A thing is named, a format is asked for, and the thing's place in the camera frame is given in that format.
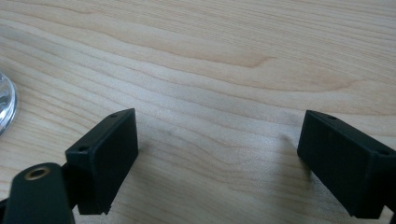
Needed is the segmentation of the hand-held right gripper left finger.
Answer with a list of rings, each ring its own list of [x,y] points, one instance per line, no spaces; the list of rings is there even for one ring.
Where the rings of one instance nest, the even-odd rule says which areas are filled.
[[[137,155],[135,110],[105,117],[65,152],[70,205],[82,215],[108,213]]]

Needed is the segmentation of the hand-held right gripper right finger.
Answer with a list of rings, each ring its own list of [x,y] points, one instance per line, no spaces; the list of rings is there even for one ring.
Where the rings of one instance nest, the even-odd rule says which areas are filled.
[[[297,154],[356,218],[396,219],[396,150],[342,120],[308,110]]]

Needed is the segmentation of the clear glass container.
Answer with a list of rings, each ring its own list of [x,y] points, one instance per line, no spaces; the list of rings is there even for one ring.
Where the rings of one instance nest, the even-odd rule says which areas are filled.
[[[0,136],[11,125],[18,105],[18,94],[14,83],[0,72]]]

